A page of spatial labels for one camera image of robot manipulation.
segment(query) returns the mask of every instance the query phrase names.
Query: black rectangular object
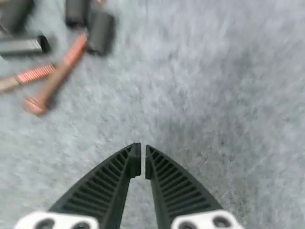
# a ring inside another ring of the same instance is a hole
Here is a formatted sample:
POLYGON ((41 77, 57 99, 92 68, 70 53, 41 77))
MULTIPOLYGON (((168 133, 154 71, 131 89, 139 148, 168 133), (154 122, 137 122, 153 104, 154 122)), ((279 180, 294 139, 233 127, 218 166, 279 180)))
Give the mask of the black rectangular object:
POLYGON ((0 38, 1 56, 40 54, 49 50, 49 42, 43 35, 0 38))
POLYGON ((87 40, 87 52, 105 55, 109 50, 114 33, 114 17, 103 11, 92 13, 87 40))
POLYGON ((19 32, 33 7, 34 0, 10 0, 3 7, 0 29, 8 34, 19 32))
POLYGON ((66 0, 66 25, 69 27, 85 26, 89 0, 66 0))

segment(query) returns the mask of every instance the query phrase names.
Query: black plastic piece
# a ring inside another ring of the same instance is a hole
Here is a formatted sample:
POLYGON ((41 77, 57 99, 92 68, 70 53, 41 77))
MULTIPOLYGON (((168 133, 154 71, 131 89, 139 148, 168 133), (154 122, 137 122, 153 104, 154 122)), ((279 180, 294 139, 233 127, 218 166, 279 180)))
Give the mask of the black plastic piece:
POLYGON ((114 17, 103 11, 92 13, 89 24, 89 37, 87 40, 87 52, 98 55, 106 55, 111 46, 115 21, 114 17))
POLYGON ((131 178, 141 174, 141 144, 115 153, 78 181, 49 211, 95 217, 100 229, 119 229, 131 178))
POLYGON ((86 26, 90 0, 66 0, 66 24, 69 27, 86 26))
POLYGON ((43 35, 24 35, 0 38, 0 55, 32 55, 47 53, 50 45, 43 35))
POLYGON ((34 0, 10 0, 3 7, 0 29, 7 34, 19 32, 33 7, 34 0))
POLYGON ((151 180, 159 229, 170 229, 177 216, 222 209, 189 172, 151 146, 146 146, 145 177, 151 180))

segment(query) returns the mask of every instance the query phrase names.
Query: bolt hole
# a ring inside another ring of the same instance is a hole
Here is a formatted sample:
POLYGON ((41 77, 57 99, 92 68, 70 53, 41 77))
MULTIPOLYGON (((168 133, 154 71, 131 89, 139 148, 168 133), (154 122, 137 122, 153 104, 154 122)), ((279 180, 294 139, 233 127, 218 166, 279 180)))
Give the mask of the bolt hole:
POLYGON ((213 223, 217 228, 229 228, 231 226, 230 221, 224 217, 214 218, 213 223))
POLYGON ((180 224, 179 229, 197 229, 197 227, 191 222, 183 222, 180 224))
POLYGON ((45 219, 38 223, 35 229, 52 229, 55 222, 52 219, 45 219))
POLYGON ((90 226, 89 224, 82 222, 76 224, 72 229, 90 229, 90 226))

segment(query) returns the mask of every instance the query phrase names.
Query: bolt thread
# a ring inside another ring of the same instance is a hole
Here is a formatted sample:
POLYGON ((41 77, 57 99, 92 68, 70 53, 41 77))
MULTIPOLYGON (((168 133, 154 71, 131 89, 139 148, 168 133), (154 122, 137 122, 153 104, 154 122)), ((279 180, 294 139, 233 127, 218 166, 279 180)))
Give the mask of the bolt thread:
POLYGON ((53 64, 44 65, 37 67, 26 72, 20 73, 16 76, 16 79, 20 84, 35 81, 50 75, 55 71, 55 66, 53 64))

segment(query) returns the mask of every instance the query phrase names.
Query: black rubber block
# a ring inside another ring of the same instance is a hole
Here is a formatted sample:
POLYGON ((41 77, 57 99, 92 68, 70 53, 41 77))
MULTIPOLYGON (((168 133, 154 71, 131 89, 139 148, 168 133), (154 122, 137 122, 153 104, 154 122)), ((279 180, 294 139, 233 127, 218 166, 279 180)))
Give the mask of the black rubber block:
POLYGON ((103 11, 92 13, 86 46, 87 52, 101 56, 106 55, 112 44, 114 26, 115 21, 111 14, 103 11))
POLYGON ((86 26, 90 0, 66 0, 65 21, 69 27, 86 26))

